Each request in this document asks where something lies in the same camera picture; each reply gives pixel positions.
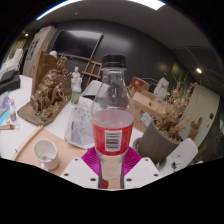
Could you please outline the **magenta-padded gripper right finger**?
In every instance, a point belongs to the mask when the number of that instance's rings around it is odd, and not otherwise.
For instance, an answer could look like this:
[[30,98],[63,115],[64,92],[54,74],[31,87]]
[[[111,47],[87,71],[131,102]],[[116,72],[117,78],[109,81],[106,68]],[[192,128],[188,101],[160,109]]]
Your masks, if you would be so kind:
[[122,164],[122,188],[140,188],[161,178],[161,174],[149,157],[142,158],[128,148]]

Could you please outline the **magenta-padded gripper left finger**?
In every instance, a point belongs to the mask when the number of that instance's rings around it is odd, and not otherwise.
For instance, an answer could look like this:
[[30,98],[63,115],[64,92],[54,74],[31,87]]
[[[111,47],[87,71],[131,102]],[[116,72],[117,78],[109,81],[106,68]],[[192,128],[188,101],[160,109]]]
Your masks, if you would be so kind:
[[81,187],[97,189],[100,175],[100,160],[95,148],[92,147],[81,158],[73,158],[61,177]]

